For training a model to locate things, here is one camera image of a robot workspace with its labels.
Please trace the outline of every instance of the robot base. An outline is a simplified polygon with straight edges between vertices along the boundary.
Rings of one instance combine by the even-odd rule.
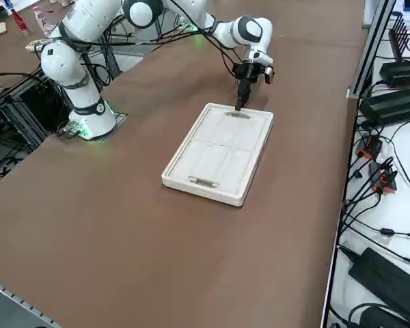
[[[92,140],[110,133],[116,126],[116,118],[109,105],[102,115],[79,115],[72,111],[68,116],[74,131],[81,131],[79,136],[84,140]]]

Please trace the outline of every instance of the black box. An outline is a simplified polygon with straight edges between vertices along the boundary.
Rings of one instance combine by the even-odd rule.
[[[410,89],[364,99],[360,111],[375,126],[410,120]]]
[[[410,86],[410,61],[384,63],[380,70],[381,78],[389,87]]]

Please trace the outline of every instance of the table surface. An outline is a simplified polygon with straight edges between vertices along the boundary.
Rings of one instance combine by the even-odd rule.
[[[316,327],[349,157],[364,1],[213,0],[274,24],[275,114],[244,207],[165,188],[206,103],[234,105],[193,38],[151,53],[104,97],[129,117],[103,145],[49,137],[0,184],[0,284],[62,327]]]
[[[52,5],[48,1],[41,1],[40,7],[52,24],[58,23],[69,10],[58,3]],[[25,47],[33,40],[45,39],[46,37],[38,26],[31,8],[24,9],[18,14],[26,22],[30,35],[28,38],[24,37],[13,16],[3,20],[8,32],[0,35],[0,72],[32,73],[39,64],[36,55],[27,52]],[[0,77],[0,87],[11,87],[22,79],[23,77],[16,76]]]

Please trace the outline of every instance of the electronic equipment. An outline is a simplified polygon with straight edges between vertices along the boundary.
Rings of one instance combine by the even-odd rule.
[[[410,328],[410,323],[379,307],[371,306],[361,314],[359,326],[363,328]]]
[[[360,140],[357,146],[356,154],[358,157],[365,157],[367,159],[377,159],[383,142],[379,135],[368,135]]]
[[[381,169],[382,164],[373,161],[369,164],[369,175],[371,178],[372,188],[374,191],[380,191],[383,193],[393,193],[397,190],[396,182],[394,178],[394,170]]]
[[[410,0],[404,0],[404,11],[410,12]]]
[[[380,75],[389,87],[410,86],[410,61],[395,61],[384,63]]]
[[[207,38],[217,40],[226,49],[245,46],[243,62],[232,69],[240,80],[237,111],[244,107],[251,84],[261,74],[265,75],[266,83],[273,81],[273,59],[267,55],[273,26],[266,18],[242,16],[223,23],[208,13],[207,0],[80,0],[52,32],[51,43],[38,50],[42,51],[44,73],[62,86],[71,100],[73,110],[69,118],[80,124],[84,139],[112,131],[115,116],[106,108],[93,78],[82,68],[80,50],[88,47],[85,42],[99,39],[121,8],[128,21],[139,29],[151,26],[168,9],[187,18]]]
[[[410,275],[371,248],[341,251],[354,263],[348,274],[410,322]]]
[[[410,89],[364,99],[359,110],[373,126],[410,120]]]

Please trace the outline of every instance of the black power adapter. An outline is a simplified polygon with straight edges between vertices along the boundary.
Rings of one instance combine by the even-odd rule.
[[[381,151],[381,147],[383,147],[383,142],[380,140],[379,135],[368,135],[362,137],[357,146],[356,153],[358,157],[376,160]]]
[[[364,99],[359,109],[372,126],[410,120],[410,88]]]
[[[410,61],[384,63],[380,75],[389,87],[410,87]]]

